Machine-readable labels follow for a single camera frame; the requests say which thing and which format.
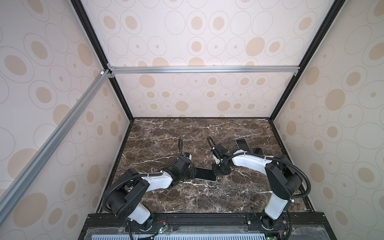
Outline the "pink phone black screen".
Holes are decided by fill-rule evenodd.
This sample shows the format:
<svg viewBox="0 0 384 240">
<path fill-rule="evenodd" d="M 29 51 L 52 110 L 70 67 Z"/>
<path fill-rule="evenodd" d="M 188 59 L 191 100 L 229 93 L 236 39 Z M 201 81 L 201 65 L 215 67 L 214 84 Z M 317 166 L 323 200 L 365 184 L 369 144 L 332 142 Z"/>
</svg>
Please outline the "pink phone black screen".
<svg viewBox="0 0 384 240">
<path fill-rule="evenodd" d="M 257 154 L 257 155 L 262 155 L 262 156 L 265 155 L 262 148 L 252 148 L 252 153 Z"/>
</svg>

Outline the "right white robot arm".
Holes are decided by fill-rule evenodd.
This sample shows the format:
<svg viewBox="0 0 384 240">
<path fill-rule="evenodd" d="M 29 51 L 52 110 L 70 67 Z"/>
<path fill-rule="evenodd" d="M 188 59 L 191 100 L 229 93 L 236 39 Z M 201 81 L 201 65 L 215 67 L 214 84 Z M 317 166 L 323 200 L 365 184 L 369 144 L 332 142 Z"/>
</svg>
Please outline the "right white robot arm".
<svg viewBox="0 0 384 240">
<path fill-rule="evenodd" d="M 271 229 L 296 198 L 306 196 L 311 188 L 303 171 L 291 163 L 287 156 L 264 156 L 263 151 L 251 151 L 247 146 L 228 150 L 221 144 L 210 143 L 216 176 L 229 175 L 235 167 L 254 170 L 267 176 L 272 194 L 262 212 L 260 221 Z"/>
</svg>

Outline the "dark blue phone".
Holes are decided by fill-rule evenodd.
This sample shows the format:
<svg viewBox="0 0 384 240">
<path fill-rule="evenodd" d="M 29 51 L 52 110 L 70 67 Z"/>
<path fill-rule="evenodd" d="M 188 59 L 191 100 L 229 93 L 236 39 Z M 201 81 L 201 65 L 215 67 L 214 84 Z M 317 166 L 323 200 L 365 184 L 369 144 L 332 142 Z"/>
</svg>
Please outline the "dark blue phone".
<svg viewBox="0 0 384 240">
<path fill-rule="evenodd" d="M 245 152 L 250 152 L 251 151 L 251 149 L 250 149 L 250 147 L 248 145 L 248 142 L 244 138 L 236 139 L 236 144 L 237 144 L 237 147 L 240 150 L 243 150 Z"/>
</svg>

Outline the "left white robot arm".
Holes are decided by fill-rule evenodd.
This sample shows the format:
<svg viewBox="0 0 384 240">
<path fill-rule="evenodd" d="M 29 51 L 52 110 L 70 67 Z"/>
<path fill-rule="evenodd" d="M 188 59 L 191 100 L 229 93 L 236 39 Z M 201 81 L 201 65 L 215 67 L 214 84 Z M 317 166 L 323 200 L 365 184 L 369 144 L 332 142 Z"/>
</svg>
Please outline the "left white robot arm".
<svg viewBox="0 0 384 240">
<path fill-rule="evenodd" d="M 146 225 L 153 217 L 141 204 L 144 195 L 155 190 L 172 188 L 184 180 L 193 180 L 196 171 L 191 159 L 188 153 L 182 154 L 172 165 L 158 173 L 139 173 L 135 169 L 128 169 L 105 190 L 103 209 L 120 220 Z"/>
</svg>

